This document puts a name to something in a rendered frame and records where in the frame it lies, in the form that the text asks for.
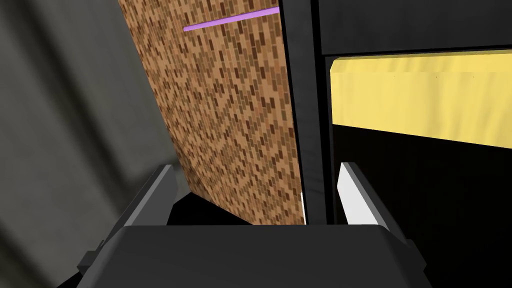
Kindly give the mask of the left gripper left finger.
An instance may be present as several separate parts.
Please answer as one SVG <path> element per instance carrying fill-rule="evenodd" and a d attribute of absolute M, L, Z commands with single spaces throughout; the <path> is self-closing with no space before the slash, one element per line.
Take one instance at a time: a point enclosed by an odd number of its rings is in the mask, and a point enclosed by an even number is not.
<path fill-rule="evenodd" d="M 176 174 L 172 165 L 163 166 L 142 199 L 122 222 L 127 226 L 165 226 L 178 192 Z"/>

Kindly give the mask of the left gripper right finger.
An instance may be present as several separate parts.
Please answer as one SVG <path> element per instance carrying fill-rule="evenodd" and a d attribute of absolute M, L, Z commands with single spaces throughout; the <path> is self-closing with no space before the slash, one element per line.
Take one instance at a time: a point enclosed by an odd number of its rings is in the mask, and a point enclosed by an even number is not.
<path fill-rule="evenodd" d="M 356 163 L 341 163 L 337 192 L 349 225 L 379 225 L 401 242 L 407 242 L 399 225 Z"/>

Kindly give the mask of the black cabinet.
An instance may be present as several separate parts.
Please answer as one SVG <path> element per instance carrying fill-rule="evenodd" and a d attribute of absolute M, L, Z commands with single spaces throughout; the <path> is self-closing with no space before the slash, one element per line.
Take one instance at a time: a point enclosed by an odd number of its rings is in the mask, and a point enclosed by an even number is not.
<path fill-rule="evenodd" d="M 335 58 L 512 49 L 512 0 L 278 0 L 307 223 L 344 225 L 354 162 L 433 288 L 512 288 L 512 149 L 334 126 Z"/>

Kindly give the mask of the yellow drawer front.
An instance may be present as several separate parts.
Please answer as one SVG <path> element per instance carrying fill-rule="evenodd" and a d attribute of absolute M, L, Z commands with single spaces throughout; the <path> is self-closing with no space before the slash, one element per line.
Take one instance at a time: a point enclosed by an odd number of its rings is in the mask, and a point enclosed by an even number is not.
<path fill-rule="evenodd" d="M 335 125 L 512 149 L 512 49 L 340 57 Z"/>

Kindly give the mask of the purple bar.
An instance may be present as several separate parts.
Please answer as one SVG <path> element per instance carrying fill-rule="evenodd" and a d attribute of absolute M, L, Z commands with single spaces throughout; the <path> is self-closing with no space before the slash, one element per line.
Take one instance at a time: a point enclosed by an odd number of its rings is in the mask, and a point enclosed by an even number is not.
<path fill-rule="evenodd" d="M 198 29 L 203 29 L 203 28 L 208 28 L 208 27 L 213 27 L 213 26 L 218 26 L 218 25 L 223 25 L 223 24 L 229 24 L 229 23 L 239 22 L 239 21 L 243 21 L 243 20 L 249 20 L 249 19 L 263 17 L 263 16 L 274 15 L 274 14 L 278 14 L 279 12 L 280 12 L 280 8 L 278 6 L 276 6 L 276 7 L 256 10 L 253 12 L 236 14 L 234 16 L 229 16 L 229 17 L 225 17 L 225 18 L 220 18 L 220 19 L 215 19 L 215 20 L 211 20 L 211 21 L 188 25 L 183 28 L 183 31 L 189 32 L 189 31 L 193 31 L 193 30 L 198 30 Z"/>

